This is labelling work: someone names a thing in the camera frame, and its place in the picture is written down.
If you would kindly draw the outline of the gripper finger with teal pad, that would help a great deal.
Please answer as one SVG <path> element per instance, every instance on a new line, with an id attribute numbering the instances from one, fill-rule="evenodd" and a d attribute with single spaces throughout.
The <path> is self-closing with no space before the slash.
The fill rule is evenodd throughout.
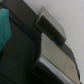
<path id="1" fill-rule="evenodd" d="M 0 9 L 0 52 L 11 37 L 9 10 Z"/>

